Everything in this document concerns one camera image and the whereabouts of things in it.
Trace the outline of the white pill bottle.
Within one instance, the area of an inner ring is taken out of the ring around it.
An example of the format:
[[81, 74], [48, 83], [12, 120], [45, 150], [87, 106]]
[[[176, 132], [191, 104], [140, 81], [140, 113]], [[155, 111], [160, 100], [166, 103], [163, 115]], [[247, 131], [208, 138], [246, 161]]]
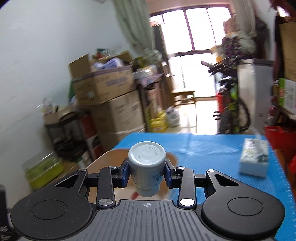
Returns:
[[152, 197], [158, 193], [163, 180], [166, 157], [165, 149], [155, 142], [139, 142], [130, 148], [130, 176], [140, 196]]

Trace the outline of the yellow oil jug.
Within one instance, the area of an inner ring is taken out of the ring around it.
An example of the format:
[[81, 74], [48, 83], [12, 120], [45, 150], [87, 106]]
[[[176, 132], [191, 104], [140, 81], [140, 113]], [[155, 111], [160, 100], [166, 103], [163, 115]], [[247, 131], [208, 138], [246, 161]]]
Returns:
[[168, 128], [167, 124], [167, 115], [166, 112], [163, 110], [158, 114], [157, 118], [152, 118], [150, 120], [151, 124], [151, 131], [153, 133], [164, 133]]

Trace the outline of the large lower cardboard box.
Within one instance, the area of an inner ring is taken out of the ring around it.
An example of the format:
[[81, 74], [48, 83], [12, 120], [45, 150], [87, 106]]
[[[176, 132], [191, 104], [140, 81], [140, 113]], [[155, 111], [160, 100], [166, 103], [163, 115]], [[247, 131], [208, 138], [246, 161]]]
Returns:
[[105, 151], [113, 149], [131, 133], [145, 132], [138, 91], [132, 91], [90, 108]]

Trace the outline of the white plastic bag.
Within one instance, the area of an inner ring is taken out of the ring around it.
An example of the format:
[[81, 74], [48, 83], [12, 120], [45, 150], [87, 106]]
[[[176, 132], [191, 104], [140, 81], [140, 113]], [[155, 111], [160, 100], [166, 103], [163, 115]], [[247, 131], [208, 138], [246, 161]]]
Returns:
[[166, 109], [166, 121], [170, 128], [174, 128], [180, 125], [180, 115], [176, 108], [170, 106]]

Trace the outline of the black metal shelf rack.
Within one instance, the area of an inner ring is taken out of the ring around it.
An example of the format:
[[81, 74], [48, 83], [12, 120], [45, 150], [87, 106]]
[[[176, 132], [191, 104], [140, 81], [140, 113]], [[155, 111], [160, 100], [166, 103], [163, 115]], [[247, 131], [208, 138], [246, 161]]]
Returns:
[[59, 118], [56, 123], [46, 123], [44, 127], [57, 156], [76, 162], [86, 153], [90, 161], [94, 161], [94, 154], [87, 143], [78, 112], [71, 111]]

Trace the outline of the blue silicone mat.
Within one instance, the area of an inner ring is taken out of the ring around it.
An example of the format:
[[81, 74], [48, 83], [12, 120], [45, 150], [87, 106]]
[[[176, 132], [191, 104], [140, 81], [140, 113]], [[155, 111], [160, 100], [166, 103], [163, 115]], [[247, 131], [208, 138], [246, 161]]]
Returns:
[[142, 141], [162, 145], [177, 159], [177, 166], [191, 168], [202, 174], [214, 169], [278, 198], [285, 207], [285, 219], [276, 240], [295, 240], [295, 199], [276, 154], [269, 150], [269, 168], [265, 178], [242, 175], [240, 157], [246, 135], [193, 135], [190, 133], [132, 133], [117, 149], [129, 149]]

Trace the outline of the green lidded plastic container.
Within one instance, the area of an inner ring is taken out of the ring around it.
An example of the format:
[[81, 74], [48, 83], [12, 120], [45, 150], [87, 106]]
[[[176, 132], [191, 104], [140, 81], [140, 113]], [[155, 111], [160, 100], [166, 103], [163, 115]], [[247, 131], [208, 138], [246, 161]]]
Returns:
[[62, 159], [50, 150], [44, 150], [22, 164], [30, 188], [37, 191], [58, 177], [64, 167]]

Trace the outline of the wooden chair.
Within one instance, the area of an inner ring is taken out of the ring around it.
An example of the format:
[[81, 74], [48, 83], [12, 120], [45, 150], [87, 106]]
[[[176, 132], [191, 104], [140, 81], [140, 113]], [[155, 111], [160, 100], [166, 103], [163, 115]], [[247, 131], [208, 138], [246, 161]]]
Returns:
[[173, 85], [173, 76], [170, 72], [170, 68], [165, 61], [161, 61], [161, 70], [163, 71], [166, 100], [168, 107], [177, 107], [182, 105], [194, 105], [196, 101], [194, 97], [194, 90], [186, 88], [175, 88]]

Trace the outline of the tissue pack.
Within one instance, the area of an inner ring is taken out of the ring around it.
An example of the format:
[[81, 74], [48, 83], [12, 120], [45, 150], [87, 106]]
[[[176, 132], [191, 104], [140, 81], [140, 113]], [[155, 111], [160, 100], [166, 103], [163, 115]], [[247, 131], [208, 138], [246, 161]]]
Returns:
[[245, 138], [239, 162], [239, 172], [265, 178], [268, 168], [268, 141], [258, 138]]

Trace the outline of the green black bicycle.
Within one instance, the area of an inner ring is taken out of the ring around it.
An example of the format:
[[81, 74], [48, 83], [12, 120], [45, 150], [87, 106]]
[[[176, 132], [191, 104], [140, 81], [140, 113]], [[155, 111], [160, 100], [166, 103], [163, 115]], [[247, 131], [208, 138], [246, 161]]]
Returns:
[[216, 64], [201, 62], [209, 68], [211, 75], [222, 75], [218, 79], [220, 89], [216, 94], [218, 110], [213, 113], [218, 121], [218, 134], [241, 134], [251, 126], [248, 107], [239, 96], [237, 69], [241, 60], [240, 56], [236, 56], [225, 58]]

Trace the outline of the small box on rack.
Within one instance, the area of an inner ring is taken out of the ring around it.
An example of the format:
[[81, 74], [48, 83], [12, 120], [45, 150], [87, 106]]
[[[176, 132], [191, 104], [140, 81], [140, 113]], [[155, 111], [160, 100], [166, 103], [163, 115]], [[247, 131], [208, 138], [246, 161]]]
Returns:
[[61, 110], [55, 112], [55, 113], [52, 113], [52, 114], [48, 114], [48, 115], [45, 115], [43, 116], [43, 119], [44, 119], [44, 123], [46, 125], [51, 125], [51, 124], [56, 124], [60, 121], [60, 119], [69, 114], [69, 113], [72, 113], [74, 111], [74, 108], [72, 106], [67, 106], [65, 108], [62, 108]]

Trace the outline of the open top cardboard box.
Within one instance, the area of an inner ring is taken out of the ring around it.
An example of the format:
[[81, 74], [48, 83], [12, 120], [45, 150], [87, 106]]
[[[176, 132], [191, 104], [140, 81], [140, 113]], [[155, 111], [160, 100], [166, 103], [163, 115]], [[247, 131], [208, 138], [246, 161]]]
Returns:
[[68, 65], [80, 106], [102, 104], [135, 90], [131, 65], [100, 70], [97, 67], [98, 62], [91, 62], [88, 55]]

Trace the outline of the red bag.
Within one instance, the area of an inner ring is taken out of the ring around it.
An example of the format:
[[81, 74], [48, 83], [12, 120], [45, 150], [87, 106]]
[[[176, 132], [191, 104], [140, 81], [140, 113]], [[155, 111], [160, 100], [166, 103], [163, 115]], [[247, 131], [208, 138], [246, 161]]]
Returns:
[[295, 131], [281, 126], [266, 126], [265, 136], [273, 149], [295, 152]]

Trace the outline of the green white carton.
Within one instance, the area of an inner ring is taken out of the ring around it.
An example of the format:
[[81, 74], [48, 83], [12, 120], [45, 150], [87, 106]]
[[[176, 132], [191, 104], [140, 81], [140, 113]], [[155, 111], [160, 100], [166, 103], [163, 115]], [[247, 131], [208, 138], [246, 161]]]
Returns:
[[296, 82], [286, 78], [280, 78], [278, 80], [278, 90], [279, 105], [291, 114], [295, 115]]

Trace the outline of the green curtain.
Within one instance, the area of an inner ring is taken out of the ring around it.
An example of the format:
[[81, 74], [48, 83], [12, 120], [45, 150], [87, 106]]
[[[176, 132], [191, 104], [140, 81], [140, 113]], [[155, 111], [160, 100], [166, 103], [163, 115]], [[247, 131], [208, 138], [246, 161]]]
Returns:
[[162, 54], [155, 47], [146, 1], [113, 1], [121, 29], [138, 56], [148, 65], [158, 65]]

